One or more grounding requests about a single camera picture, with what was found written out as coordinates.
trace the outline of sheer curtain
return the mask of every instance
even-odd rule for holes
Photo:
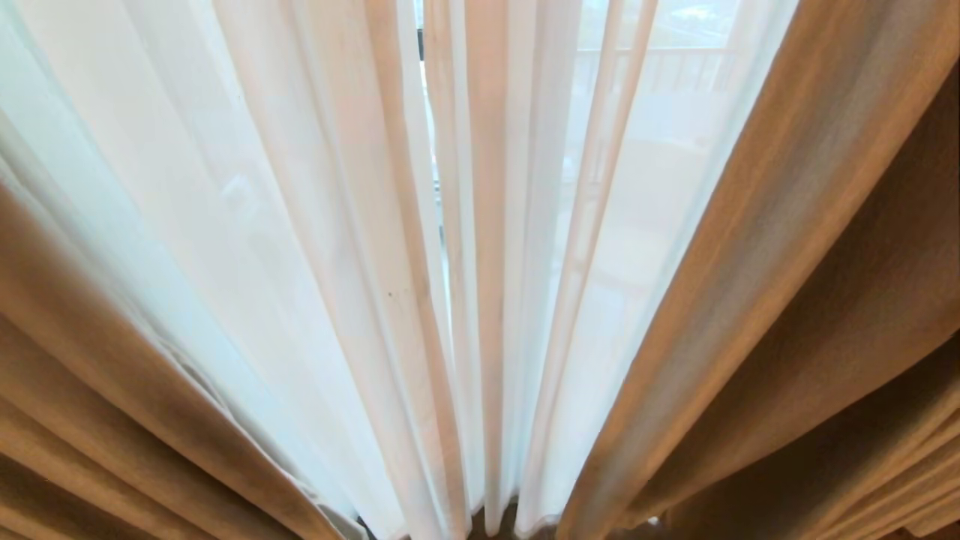
[[[0,177],[327,510],[529,535],[796,1],[5,0]]]

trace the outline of railing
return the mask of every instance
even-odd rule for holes
[[[631,49],[617,49],[616,69],[626,69]],[[713,93],[727,89],[736,54],[718,47],[664,47],[647,50],[639,91]],[[577,51],[575,86],[592,89],[600,67],[599,49]]]

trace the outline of brown curtain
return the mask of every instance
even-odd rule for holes
[[[0,189],[0,538],[340,538]]]
[[[600,538],[661,514],[796,441],[957,331],[958,25],[953,0],[799,4],[560,537]],[[743,499],[743,485],[715,501]],[[817,512],[786,506],[795,528],[743,522],[729,537],[808,534],[870,485],[811,495],[828,506]],[[725,537],[697,530],[689,537]]]

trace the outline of white sheer curtain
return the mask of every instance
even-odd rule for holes
[[[0,177],[325,508],[527,535],[796,1],[0,0]]]

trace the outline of curtain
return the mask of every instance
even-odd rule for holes
[[[0,537],[879,530],[952,464],[958,9],[0,0]]]

